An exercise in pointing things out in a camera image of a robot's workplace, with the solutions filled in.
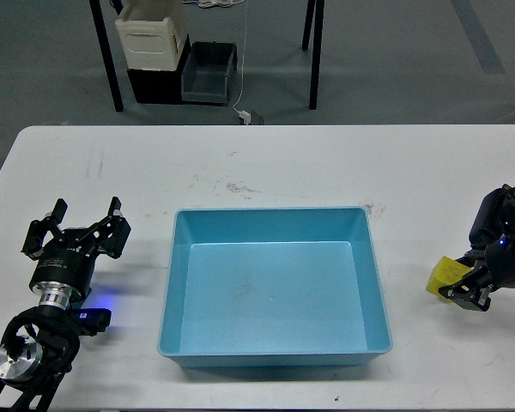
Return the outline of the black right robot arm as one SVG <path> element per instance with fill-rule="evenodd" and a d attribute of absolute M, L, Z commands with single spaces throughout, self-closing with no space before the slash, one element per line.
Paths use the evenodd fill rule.
<path fill-rule="evenodd" d="M 457 262 L 470 271 L 438 292 L 463 309 L 485 312 L 492 292 L 515 288 L 515 187 L 503 185 L 483 198 L 469 240 Z"/>

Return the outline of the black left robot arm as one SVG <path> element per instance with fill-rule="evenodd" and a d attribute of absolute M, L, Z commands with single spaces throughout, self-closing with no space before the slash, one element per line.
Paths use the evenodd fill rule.
<path fill-rule="evenodd" d="M 0 342 L 0 396 L 7 387 L 19 391 L 11 411 L 46 411 L 81 346 L 109 326 L 106 308 L 83 308 L 91 292 L 95 261 L 117 259 L 130 224 L 113 197 L 106 216 L 89 227 L 61 228 L 67 203 L 59 198 L 52 212 L 34 220 L 22 253 L 36 263 L 29 283 L 37 306 L 13 317 Z"/>

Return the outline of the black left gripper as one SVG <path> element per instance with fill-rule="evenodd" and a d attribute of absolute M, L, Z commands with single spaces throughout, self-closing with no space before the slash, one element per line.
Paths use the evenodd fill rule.
<path fill-rule="evenodd" d="M 53 210 L 42 220 L 29 224 L 21 252 L 37 262 L 29 288 L 41 294 L 45 286 L 65 285 L 72 289 L 71 300 L 85 300 L 90 292 L 95 260 L 100 254 L 121 257 L 130 235 L 130 224 L 121 212 L 122 203 L 113 197 L 106 217 L 90 228 L 86 236 L 82 229 L 66 229 L 63 221 L 67 203 L 59 198 Z M 52 234 L 44 245 L 48 233 Z"/>

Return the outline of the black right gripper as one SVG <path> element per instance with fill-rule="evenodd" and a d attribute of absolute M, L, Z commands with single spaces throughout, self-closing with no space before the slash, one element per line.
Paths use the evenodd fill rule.
<path fill-rule="evenodd" d="M 471 249 L 456 261 L 474 269 L 460 281 L 439 288 L 439 294 L 463 309 L 486 312 L 493 287 L 515 288 L 515 236 L 503 235 L 486 251 Z"/>

